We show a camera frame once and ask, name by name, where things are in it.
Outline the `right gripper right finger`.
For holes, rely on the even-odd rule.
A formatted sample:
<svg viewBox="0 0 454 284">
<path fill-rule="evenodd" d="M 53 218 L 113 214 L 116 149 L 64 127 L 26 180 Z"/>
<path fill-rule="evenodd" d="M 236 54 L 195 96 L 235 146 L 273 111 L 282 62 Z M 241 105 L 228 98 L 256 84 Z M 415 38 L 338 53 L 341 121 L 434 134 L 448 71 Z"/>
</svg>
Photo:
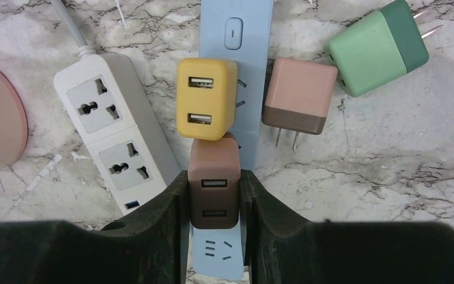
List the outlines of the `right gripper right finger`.
<svg viewBox="0 0 454 284">
<path fill-rule="evenodd" d="M 311 222 L 240 178 L 251 283 L 454 283 L 454 228 L 441 222 Z"/>
</svg>

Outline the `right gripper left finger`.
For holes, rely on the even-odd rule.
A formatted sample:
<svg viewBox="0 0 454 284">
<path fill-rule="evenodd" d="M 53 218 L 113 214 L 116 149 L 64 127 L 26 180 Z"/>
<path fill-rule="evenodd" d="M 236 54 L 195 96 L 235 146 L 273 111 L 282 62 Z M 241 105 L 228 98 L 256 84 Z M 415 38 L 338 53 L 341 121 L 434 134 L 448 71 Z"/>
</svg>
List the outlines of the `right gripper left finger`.
<svg viewBox="0 0 454 284">
<path fill-rule="evenodd" d="M 0 283 L 184 283 L 189 191 L 182 171 L 101 230 L 67 221 L 0 222 Z"/>
</svg>

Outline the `pink charger plug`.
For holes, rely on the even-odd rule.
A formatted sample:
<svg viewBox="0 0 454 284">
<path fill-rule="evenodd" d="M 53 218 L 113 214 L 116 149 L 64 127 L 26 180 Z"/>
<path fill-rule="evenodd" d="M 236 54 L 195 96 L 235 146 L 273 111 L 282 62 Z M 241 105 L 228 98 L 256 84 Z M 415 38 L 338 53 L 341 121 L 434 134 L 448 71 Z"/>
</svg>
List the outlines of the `pink charger plug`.
<svg viewBox="0 0 454 284">
<path fill-rule="evenodd" d="M 322 133 L 337 76 L 334 66 L 289 57 L 275 59 L 262 123 L 278 129 L 276 146 L 282 129 L 296 133 L 293 150 L 301 133 Z"/>
<path fill-rule="evenodd" d="M 187 170 L 194 228 L 230 229 L 239 220 L 241 165 L 235 136 L 192 143 Z"/>
</svg>

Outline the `yellow charger plug front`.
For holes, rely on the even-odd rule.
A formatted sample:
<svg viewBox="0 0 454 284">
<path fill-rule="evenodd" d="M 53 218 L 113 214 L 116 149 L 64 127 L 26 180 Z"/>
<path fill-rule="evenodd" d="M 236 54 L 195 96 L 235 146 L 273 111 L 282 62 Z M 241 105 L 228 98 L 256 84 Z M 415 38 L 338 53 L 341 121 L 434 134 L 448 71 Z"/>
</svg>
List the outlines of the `yellow charger plug front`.
<svg viewBox="0 0 454 284">
<path fill-rule="evenodd" d="M 190 57 L 177 67 L 176 126 L 181 136 L 216 141 L 235 121 L 237 63 Z"/>
</svg>

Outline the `green charger plug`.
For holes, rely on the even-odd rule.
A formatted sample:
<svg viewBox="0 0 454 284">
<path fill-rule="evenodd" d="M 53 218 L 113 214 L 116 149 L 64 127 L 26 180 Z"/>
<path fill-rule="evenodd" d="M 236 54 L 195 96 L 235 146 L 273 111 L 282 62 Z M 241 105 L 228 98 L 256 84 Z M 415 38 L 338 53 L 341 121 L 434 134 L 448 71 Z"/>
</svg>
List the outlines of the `green charger plug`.
<svg viewBox="0 0 454 284">
<path fill-rule="evenodd" d="M 420 33 L 408 3 L 392 1 L 333 36 L 325 54 L 339 85 L 356 98 L 426 64 L 424 38 L 440 28 Z"/>
</svg>

